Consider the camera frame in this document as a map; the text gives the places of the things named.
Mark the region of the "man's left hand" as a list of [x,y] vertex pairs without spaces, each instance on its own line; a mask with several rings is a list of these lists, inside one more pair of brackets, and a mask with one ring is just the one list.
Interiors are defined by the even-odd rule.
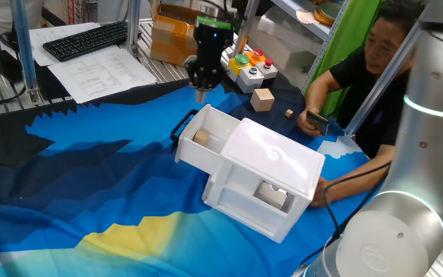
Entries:
[[314,198],[312,199],[310,206],[314,208],[325,207],[325,203],[331,203],[335,200],[335,188],[331,187],[331,182],[325,178],[320,177],[315,190]]

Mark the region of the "man's right hand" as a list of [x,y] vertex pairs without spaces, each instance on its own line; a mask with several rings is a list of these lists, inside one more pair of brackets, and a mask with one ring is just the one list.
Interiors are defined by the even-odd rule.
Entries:
[[306,108],[298,117],[298,127],[306,134],[313,137],[320,137],[321,133],[316,129],[312,124],[307,121],[307,113],[308,111],[312,111],[314,113],[319,113],[319,109],[317,107]]

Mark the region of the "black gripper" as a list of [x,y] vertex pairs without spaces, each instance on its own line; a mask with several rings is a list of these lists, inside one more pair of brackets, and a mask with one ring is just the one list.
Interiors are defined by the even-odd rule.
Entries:
[[198,46],[194,55],[184,62],[190,84],[196,89],[197,103],[205,101],[208,91],[220,84],[225,76],[222,53],[233,43],[233,31],[225,22],[196,22],[194,39]]

